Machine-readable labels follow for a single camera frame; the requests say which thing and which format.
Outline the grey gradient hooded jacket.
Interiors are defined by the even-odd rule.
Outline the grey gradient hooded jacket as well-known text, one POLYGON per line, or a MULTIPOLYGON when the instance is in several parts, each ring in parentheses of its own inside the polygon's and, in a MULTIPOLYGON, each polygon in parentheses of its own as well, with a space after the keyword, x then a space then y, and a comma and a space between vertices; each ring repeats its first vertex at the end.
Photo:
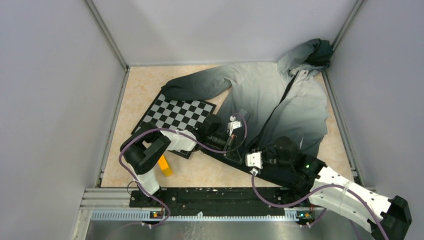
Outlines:
POLYGON ((174 78, 161 90, 167 101, 209 100, 229 90, 217 115, 221 130, 234 113, 246 120, 247 131, 236 130, 244 140, 238 148, 241 157, 280 137, 316 157, 328 132, 328 111, 326 91, 315 77, 330 66, 333 53, 328 40, 315 38, 276 62, 221 65, 174 78))

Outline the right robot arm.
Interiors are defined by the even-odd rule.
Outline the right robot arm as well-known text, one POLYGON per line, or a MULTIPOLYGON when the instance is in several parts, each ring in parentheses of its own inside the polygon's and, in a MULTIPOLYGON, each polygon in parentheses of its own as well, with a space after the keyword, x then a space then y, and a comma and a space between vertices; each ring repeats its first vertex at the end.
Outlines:
POLYGON ((279 137, 260 149, 261 175, 290 177, 283 185, 293 203, 309 203, 356 223, 375 240, 403 240, 412 224, 409 203, 399 195, 388 197, 369 190, 336 172, 324 161, 302 153, 288 137, 279 137))

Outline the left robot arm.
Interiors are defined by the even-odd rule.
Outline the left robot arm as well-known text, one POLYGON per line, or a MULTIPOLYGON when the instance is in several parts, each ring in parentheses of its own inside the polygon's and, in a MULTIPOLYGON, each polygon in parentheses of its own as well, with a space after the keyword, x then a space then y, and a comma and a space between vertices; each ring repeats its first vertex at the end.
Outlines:
POLYGON ((218 132, 219 116, 209 115, 188 130, 157 127, 153 122, 141 125, 120 147, 118 161, 142 191, 141 200, 149 207, 160 202, 160 185, 154 166, 166 151, 209 151, 227 155, 236 151, 246 140, 248 128, 244 116, 234 113, 227 129, 218 132))

